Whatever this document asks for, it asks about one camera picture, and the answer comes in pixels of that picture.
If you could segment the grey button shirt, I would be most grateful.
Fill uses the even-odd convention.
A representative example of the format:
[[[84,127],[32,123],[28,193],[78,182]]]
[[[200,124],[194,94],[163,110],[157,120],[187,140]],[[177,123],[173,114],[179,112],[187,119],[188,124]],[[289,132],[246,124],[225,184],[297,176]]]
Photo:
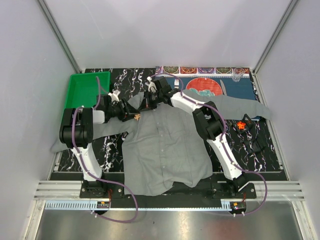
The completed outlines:
[[[139,120],[123,122],[107,104],[101,101],[98,110],[106,111],[109,122],[93,126],[93,139],[128,133],[122,144],[125,194],[157,196],[175,182],[193,188],[212,176],[212,161],[190,114],[160,103]]]

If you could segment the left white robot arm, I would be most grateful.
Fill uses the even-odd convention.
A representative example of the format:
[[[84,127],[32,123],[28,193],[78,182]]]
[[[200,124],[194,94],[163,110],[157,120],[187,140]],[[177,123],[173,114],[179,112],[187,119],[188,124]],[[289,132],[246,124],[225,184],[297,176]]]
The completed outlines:
[[[94,126],[106,124],[111,118],[125,122],[138,117],[139,114],[140,111],[128,101],[116,99],[110,94],[98,96],[97,103],[92,107],[64,109],[59,140],[71,149],[81,166],[81,198],[103,198],[111,194],[108,183],[100,181],[103,170],[98,164],[92,146]]]

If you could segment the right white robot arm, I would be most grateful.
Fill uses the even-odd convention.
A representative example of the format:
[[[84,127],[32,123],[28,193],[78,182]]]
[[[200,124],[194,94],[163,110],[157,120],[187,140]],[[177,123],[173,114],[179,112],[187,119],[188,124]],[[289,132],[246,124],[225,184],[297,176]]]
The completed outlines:
[[[198,135],[214,150],[227,181],[226,191],[232,198],[239,198],[245,192],[248,180],[245,171],[239,166],[230,149],[226,133],[226,121],[212,102],[196,100],[178,88],[172,88],[166,78],[147,77],[148,90],[139,109],[154,109],[159,103],[165,103],[192,115]]]

